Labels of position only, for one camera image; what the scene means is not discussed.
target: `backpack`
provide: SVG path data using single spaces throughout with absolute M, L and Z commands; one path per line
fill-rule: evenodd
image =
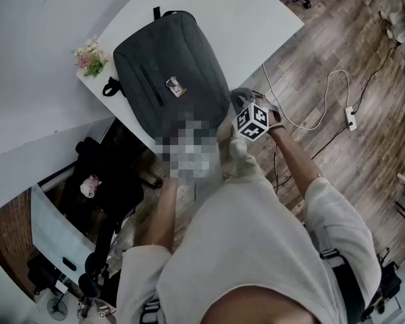
M 216 129 L 225 118 L 230 105 L 227 82 L 190 13 L 165 13 L 123 41 L 113 58 L 119 83 L 110 78 L 103 94 L 121 90 L 155 140 L 176 134 L 177 121 L 204 122 Z

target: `power strip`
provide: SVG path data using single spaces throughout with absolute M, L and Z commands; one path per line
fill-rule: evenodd
M 357 129 L 356 117 L 354 116 L 354 110 L 351 106 L 345 108 L 346 123 L 350 131 Z

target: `fan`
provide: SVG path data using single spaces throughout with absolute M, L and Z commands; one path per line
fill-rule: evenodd
M 68 316 L 68 308 L 61 301 L 65 294 L 58 298 L 52 298 L 48 301 L 47 309 L 50 316 L 52 316 L 56 321 L 63 321 Z

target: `beige shirt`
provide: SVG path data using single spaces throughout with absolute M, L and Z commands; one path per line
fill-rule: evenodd
M 354 271 L 366 305 L 381 270 L 372 235 L 351 204 L 326 180 L 305 196 L 306 228 L 262 176 L 226 183 L 195 215 L 181 246 L 131 248 L 117 295 L 118 323 L 139 323 L 158 298 L 159 322 L 197 324 L 217 299 L 242 286 L 279 292 L 323 324 L 347 323 L 335 275 L 319 250 L 336 248 Z

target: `white extension cord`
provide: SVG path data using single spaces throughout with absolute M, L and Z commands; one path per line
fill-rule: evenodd
M 321 116 L 320 120 L 318 121 L 318 124 L 317 124 L 315 127 L 312 127 L 312 128 L 307 128 L 307 127 L 299 126 L 299 125 L 295 124 L 294 122 L 292 122 L 292 121 L 290 120 L 290 118 L 286 115 L 285 110 L 284 110 L 284 108 L 282 107 L 282 104 L 279 102 L 279 99 L 278 99 L 278 98 L 276 97 L 276 95 L 275 95 L 275 92 L 274 92 L 273 87 L 272 87 L 271 82 L 270 82 L 270 78 L 269 78 L 269 76 L 267 75 L 267 72 L 265 71 L 264 63 L 263 63 L 263 70 L 264 70 L 265 77 L 267 78 L 267 81 L 268 81 L 268 83 L 269 83 L 271 93 L 272 93 L 273 96 L 275 97 L 277 103 L 279 103 L 279 108 L 282 110 L 282 113 L 285 115 L 285 118 L 286 118 L 292 125 L 296 126 L 297 128 L 301 128 L 301 129 L 306 130 L 306 131 L 313 131 L 313 130 L 316 130 L 316 129 L 321 125 L 321 122 L 323 121 L 323 119 L 324 119 L 324 117 L 325 117 L 325 114 L 327 113 L 327 93 L 329 92 L 330 75 L 332 75 L 333 73 L 336 73 L 336 72 L 343 72 L 343 73 L 345 73 L 345 75 L 346 75 L 346 81 L 347 81 L 347 83 L 348 83 L 348 95 L 347 95 L 347 97 L 346 97 L 346 107 L 349 107 L 348 102 L 349 102 L 349 100 L 350 100 L 350 77 L 349 77 L 348 73 L 347 73 L 346 71 L 344 71 L 344 70 L 336 70 L 336 71 L 330 72 L 329 75 L 327 76 L 327 87 L 325 88 L 325 94 L 324 94 L 324 113 L 323 113 L 323 115 Z

